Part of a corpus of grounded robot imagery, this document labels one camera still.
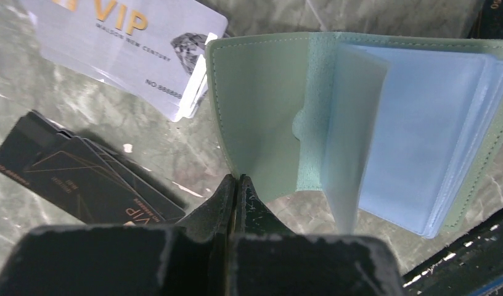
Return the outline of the black VIP card stack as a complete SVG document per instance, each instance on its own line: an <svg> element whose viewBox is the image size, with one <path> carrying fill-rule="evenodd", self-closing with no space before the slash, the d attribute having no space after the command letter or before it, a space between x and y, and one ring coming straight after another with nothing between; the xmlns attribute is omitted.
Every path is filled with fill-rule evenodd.
<svg viewBox="0 0 503 296"><path fill-rule="evenodd" d="M174 224L185 211L117 159L32 110L0 146L0 173L88 224Z"/></svg>

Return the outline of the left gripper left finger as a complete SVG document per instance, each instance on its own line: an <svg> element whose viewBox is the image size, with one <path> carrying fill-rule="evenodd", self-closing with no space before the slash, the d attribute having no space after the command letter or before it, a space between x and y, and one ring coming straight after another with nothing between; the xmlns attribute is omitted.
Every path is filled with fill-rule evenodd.
<svg viewBox="0 0 503 296"><path fill-rule="evenodd" d="M32 229L0 272L0 295L224 295L235 178L176 224Z"/></svg>

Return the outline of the green card holder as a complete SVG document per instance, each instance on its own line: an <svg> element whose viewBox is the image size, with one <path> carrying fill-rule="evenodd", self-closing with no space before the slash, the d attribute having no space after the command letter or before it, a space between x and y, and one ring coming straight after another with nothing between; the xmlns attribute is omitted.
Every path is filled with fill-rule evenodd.
<svg viewBox="0 0 503 296"><path fill-rule="evenodd" d="M264 202L325 194L431 239L458 229L503 143L503 39L300 32L217 39L208 92L230 171Z"/></svg>

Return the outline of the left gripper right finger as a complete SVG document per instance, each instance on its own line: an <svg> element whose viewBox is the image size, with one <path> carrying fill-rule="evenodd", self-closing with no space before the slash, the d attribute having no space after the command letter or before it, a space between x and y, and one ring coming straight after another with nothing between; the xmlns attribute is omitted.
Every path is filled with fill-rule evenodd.
<svg viewBox="0 0 503 296"><path fill-rule="evenodd" d="M398 264L383 241L295 234L260 201L246 175L235 201L230 295L404 295Z"/></svg>

